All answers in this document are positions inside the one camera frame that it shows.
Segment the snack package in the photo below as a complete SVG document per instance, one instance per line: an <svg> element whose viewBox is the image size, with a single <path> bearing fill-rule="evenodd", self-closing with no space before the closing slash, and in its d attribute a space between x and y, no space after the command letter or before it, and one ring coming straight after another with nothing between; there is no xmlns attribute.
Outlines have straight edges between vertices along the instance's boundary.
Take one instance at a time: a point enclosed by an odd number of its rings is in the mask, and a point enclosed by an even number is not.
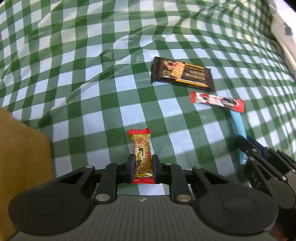
<svg viewBox="0 0 296 241"><path fill-rule="evenodd" d="M215 91L210 69L160 57L152 64L151 82L155 81Z"/></svg>
<svg viewBox="0 0 296 241"><path fill-rule="evenodd" d="M150 130L130 130L130 138L134 141L136 170L133 183L154 183L151 165Z"/></svg>
<svg viewBox="0 0 296 241"><path fill-rule="evenodd" d="M210 95L210 94L204 94L204 93L198 93L198 92L192 91L190 95L190 101L192 103L218 105L237 112L241 112L241 113L244 112L244 101L240 99L220 97L216 95Z"/></svg>

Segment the screw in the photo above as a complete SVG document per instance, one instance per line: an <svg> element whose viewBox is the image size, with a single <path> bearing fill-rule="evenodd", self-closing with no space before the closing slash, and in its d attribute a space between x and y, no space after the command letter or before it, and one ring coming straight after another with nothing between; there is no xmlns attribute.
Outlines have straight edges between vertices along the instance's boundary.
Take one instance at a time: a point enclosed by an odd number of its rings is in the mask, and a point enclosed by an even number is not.
<svg viewBox="0 0 296 241"><path fill-rule="evenodd" d="M96 200L101 201L101 202L108 201L109 199L110 199L110 196L105 193L101 193L101 194L96 195Z"/></svg>
<svg viewBox="0 0 296 241"><path fill-rule="evenodd" d="M188 202L188 201L191 200L191 197L188 196L188 195L186 195L186 194L181 194L181 195L178 195L178 196L177 196L177 200L178 200L179 202Z"/></svg>

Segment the red and white stick packet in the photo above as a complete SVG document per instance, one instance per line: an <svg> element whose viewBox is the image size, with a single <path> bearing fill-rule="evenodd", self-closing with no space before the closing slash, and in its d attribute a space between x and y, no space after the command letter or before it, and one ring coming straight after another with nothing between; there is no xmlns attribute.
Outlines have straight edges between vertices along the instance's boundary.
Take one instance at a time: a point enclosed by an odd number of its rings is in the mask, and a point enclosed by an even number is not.
<svg viewBox="0 0 296 241"><path fill-rule="evenodd" d="M237 112L244 112L244 101L240 99L233 99L228 97L220 97L216 95L198 93L192 91L190 94L190 101L192 103L212 104L225 107Z"/></svg>

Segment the dark brown snack package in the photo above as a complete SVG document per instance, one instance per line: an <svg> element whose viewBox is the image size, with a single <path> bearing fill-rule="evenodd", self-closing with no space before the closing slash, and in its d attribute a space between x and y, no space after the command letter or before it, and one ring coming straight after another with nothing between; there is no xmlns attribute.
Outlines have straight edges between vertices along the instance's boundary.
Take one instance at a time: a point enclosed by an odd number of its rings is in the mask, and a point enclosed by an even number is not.
<svg viewBox="0 0 296 241"><path fill-rule="evenodd" d="M215 91L210 69L160 57L154 57L151 68L151 82L155 81Z"/></svg>

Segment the green and white checkered tablecloth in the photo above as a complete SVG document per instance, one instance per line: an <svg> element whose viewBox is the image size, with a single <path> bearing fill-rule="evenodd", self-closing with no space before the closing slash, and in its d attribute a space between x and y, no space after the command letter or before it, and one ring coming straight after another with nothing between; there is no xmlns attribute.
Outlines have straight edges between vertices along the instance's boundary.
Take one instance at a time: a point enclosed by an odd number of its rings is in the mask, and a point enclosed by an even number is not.
<svg viewBox="0 0 296 241"><path fill-rule="evenodd" d="M211 68L217 95L245 101L247 134L294 155L295 82L271 19L263 0L5 0L0 105L48 136L57 176L126 161L128 130L146 127L162 162L239 175L229 111L151 84L150 67L160 56Z"/></svg>

